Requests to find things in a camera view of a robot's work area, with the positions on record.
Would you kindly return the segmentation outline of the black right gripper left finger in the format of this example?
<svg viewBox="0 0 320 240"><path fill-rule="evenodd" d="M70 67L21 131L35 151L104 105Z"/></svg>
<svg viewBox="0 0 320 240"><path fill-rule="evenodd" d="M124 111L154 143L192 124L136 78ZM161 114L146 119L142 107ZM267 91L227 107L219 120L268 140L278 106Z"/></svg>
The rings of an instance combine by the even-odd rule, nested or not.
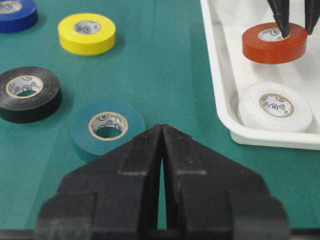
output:
<svg viewBox="0 0 320 240"><path fill-rule="evenodd" d="M157 226L162 126L67 174L40 210L37 240L146 240Z"/></svg>

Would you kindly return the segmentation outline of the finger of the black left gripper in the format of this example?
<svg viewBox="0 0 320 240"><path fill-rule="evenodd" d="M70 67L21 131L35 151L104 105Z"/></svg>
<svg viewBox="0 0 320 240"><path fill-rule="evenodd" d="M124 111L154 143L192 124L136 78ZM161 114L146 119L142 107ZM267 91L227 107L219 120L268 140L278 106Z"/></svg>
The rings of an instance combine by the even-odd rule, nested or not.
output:
<svg viewBox="0 0 320 240"><path fill-rule="evenodd" d="M311 35L320 17L320 0L305 0L304 12L305 29Z"/></svg>
<svg viewBox="0 0 320 240"><path fill-rule="evenodd" d="M290 34L290 28L289 28L290 1L289 0L267 0L267 2L273 12L273 17L282 34L282 37L283 38L288 37Z"/></svg>

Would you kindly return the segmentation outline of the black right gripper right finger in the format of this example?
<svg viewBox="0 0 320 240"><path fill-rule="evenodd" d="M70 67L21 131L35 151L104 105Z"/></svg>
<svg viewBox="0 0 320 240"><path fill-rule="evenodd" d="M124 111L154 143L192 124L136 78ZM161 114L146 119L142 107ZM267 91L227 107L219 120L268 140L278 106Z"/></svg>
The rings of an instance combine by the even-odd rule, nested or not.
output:
<svg viewBox="0 0 320 240"><path fill-rule="evenodd" d="M185 240L287 240L283 204L256 172L162 126L167 226Z"/></svg>

